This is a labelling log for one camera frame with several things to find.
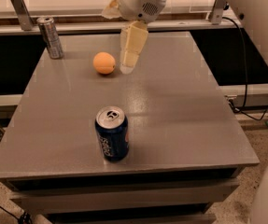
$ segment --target soda can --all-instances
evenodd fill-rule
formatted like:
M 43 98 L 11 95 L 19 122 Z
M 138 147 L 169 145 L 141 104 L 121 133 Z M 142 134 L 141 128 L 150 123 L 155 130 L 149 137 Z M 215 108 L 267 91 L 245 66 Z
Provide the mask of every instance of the soda can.
M 100 148 L 109 161 L 120 161 L 128 153 L 128 120 L 124 112 L 115 106 L 101 109 L 95 120 Z
M 37 24 L 44 41 L 47 43 L 47 49 L 51 59 L 62 58 L 63 49 L 54 19 L 52 17 L 41 17 L 37 19 Z

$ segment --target orange ball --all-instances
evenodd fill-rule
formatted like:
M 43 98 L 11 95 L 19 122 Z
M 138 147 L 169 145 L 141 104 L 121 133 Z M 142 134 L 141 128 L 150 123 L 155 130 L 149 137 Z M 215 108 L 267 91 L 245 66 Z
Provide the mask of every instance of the orange ball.
M 106 52 L 99 52 L 94 56 L 93 66 L 95 70 L 100 74 L 110 74 L 115 69 L 115 58 Z

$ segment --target gray tabletop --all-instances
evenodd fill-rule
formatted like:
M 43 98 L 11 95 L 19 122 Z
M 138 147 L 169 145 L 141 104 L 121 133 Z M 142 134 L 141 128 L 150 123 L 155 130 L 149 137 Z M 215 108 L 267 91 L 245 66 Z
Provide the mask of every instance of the gray tabletop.
M 45 51 L 0 145 L 0 179 L 192 170 L 258 163 L 190 33 L 150 34 L 135 70 L 101 76 L 96 53 L 117 63 L 119 35 L 62 36 L 64 59 Z M 102 157 L 97 112 L 120 107 L 130 151 Z

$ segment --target concrete floor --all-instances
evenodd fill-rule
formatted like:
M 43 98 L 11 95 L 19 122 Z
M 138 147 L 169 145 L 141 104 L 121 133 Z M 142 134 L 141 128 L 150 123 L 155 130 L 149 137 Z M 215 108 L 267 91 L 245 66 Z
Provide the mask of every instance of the concrete floor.
M 239 175 L 240 187 L 223 203 L 215 203 L 208 212 L 215 213 L 217 221 L 215 224 L 245 224 L 248 213 L 260 184 L 261 175 L 268 163 L 268 128 L 264 121 L 253 121 L 243 116 L 237 117 L 247 138 L 255 149 L 261 164 L 255 167 L 246 168 Z M 0 184 L 0 204 L 15 216 L 19 217 L 22 210 L 9 199 L 9 191 Z M 16 224 L 17 221 L 10 215 L 0 210 L 0 224 Z M 49 223 L 42 216 L 34 217 L 34 224 Z

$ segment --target floor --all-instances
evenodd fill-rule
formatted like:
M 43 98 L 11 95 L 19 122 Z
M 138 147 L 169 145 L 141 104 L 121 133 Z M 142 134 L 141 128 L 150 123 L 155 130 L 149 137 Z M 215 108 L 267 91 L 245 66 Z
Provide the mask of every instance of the floor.
M 237 116 L 245 134 L 255 149 L 261 164 L 255 167 L 246 168 L 239 175 L 240 187 L 223 203 L 215 203 L 208 212 L 215 213 L 217 221 L 215 224 L 247 223 L 247 216 L 250 210 L 256 189 L 260 184 L 261 175 L 268 163 L 268 128 L 265 120 L 254 121 L 243 116 Z M 9 200 L 9 191 L 0 184 L 0 205 L 9 212 L 19 217 L 22 210 Z M 34 224 L 47 224 L 42 216 L 33 217 Z M 0 210 L 0 224 L 17 224 L 17 220 L 9 214 Z

